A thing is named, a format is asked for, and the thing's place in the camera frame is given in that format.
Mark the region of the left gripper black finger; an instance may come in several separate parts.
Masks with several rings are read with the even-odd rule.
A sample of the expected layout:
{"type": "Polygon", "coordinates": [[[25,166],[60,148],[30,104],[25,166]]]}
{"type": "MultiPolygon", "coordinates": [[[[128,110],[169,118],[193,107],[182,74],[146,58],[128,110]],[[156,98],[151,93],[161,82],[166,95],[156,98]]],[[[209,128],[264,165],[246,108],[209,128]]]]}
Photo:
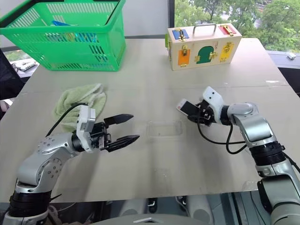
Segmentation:
{"type": "Polygon", "coordinates": [[[104,119],[105,127],[109,128],[109,126],[111,125],[124,123],[133,117],[134,115],[132,114],[119,114],[119,115],[105,118],[104,119]]]}
{"type": "Polygon", "coordinates": [[[128,136],[118,138],[116,141],[108,143],[105,146],[105,150],[107,150],[108,152],[112,152],[115,150],[125,148],[128,145],[135,142],[139,137],[140,137],[139,135],[128,135],[128,136]]]}

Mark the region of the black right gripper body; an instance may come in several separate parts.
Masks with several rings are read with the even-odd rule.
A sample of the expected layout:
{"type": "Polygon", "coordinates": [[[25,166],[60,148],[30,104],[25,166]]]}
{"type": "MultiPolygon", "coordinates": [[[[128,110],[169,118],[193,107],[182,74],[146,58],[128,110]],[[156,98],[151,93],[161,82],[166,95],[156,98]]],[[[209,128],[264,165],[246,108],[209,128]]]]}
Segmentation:
{"type": "Polygon", "coordinates": [[[202,101],[204,101],[204,104],[203,107],[199,108],[198,111],[200,120],[198,124],[204,124],[209,127],[212,123],[216,123],[214,118],[214,112],[207,101],[202,101]]]}

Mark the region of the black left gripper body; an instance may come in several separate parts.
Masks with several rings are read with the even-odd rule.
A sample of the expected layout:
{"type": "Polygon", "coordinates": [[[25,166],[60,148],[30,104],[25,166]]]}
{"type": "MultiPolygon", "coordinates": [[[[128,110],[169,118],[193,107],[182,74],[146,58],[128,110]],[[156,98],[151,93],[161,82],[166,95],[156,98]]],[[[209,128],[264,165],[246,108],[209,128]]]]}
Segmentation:
{"type": "Polygon", "coordinates": [[[91,145],[94,149],[109,150],[111,135],[104,122],[96,123],[90,132],[91,145]]]}

